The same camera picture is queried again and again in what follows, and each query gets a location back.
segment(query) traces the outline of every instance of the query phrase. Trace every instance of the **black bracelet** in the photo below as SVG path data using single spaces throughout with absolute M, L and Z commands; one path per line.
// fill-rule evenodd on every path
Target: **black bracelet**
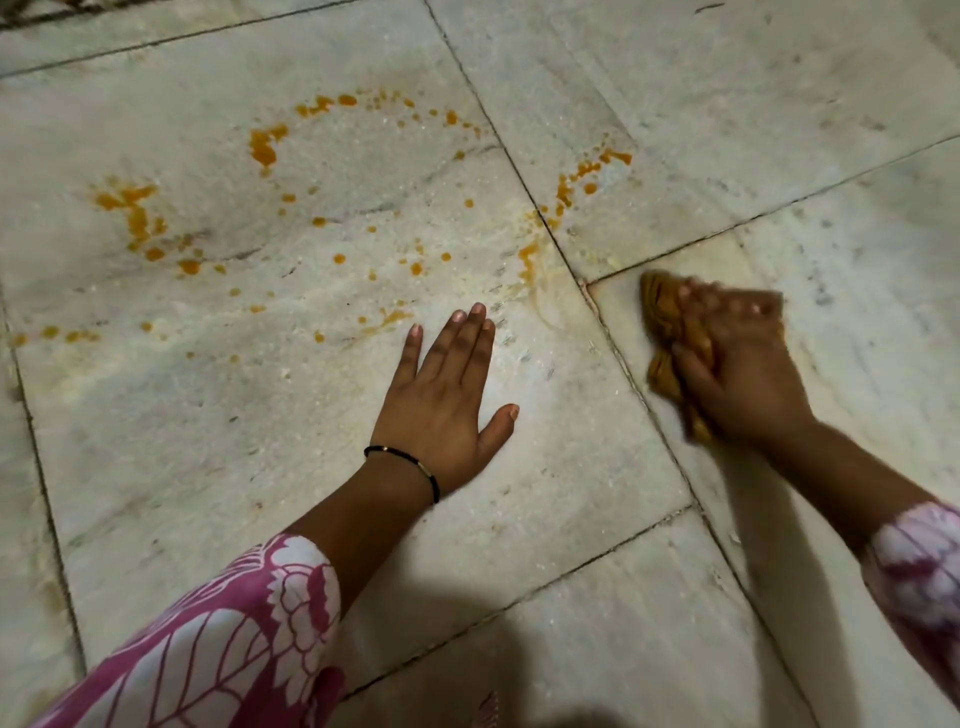
M 420 472 L 426 475 L 427 480 L 430 481 L 430 487 L 433 489 L 433 504 L 436 505 L 440 502 L 440 483 L 437 482 L 437 477 L 426 469 L 426 466 L 423 465 L 416 457 L 411 455 L 409 452 L 404 452 L 401 449 L 390 448 L 386 445 L 371 445 L 368 448 L 364 448 L 363 456 L 370 457 L 371 452 L 389 452 L 391 455 L 396 455 L 397 457 L 402 457 L 404 460 L 409 460 L 411 463 L 420 468 Z

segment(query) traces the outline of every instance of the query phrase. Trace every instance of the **forearm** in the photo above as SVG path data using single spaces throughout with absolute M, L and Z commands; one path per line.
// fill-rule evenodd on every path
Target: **forearm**
M 430 484 L 416 466 L 373 454 L 285 532 L 309 539 L 333 564 L 345 614 L 430 502 Z
M 846 435 L 820 423 L 804 425 L 760 451 L 858 558 L 883 525 L 935 499 Z

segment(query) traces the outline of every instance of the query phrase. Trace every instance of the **floral print sleeve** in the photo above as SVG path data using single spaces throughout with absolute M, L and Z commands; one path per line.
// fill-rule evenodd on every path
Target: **floral print sleeve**
M 917 662 L 960 707 L 960 510 L 929 502 L 883 526 L 867 588 Z
M 324 663 L 339 620 L 330 562 L 281 534 L 177 601 L 35 728 L 323 725 L 344 684 Z

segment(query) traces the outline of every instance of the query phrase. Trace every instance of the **floor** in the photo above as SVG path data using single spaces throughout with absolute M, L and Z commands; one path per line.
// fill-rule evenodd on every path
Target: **floor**
M 335 726 L 493 688 L 510 725 L 955 725 L 826 524 L 651 395 L 637 278 L 783 290 L 817 412 L 960 499 L 960 6 L 90 5 L 0 24 L 10 725 L 331 492 L 403 331 L 475 300 L 516 435 L 349 615 Z

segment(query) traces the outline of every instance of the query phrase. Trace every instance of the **brown cleaning cloth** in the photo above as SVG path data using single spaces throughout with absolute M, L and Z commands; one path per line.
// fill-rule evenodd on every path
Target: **brown cleaning cloth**
M 681 312 L 677 294 L 686 282 L 687 279 L 662 270 L 646 271 L 640 276 L 643 323 L 657 346 L 647 368 L 647 382 L 654 392 L 680 406 L 687 436 L 702 445 L 708 445 L 713 442 L 713 433 L 696 404 L 689 400 L 670 352 L 673 343 L 680 342 L 696 353 L 711 371 L 716 370 L 713 343 L 703 322 L 693 316 L 684 318 Z M 783 296 L 780 293 L 722 288 L 718 294 L 723 304 L 740 299 L 745 305 L 759 305 L 762 315 L 774 317 L 780 322 L 780 336 L 783 336 Z

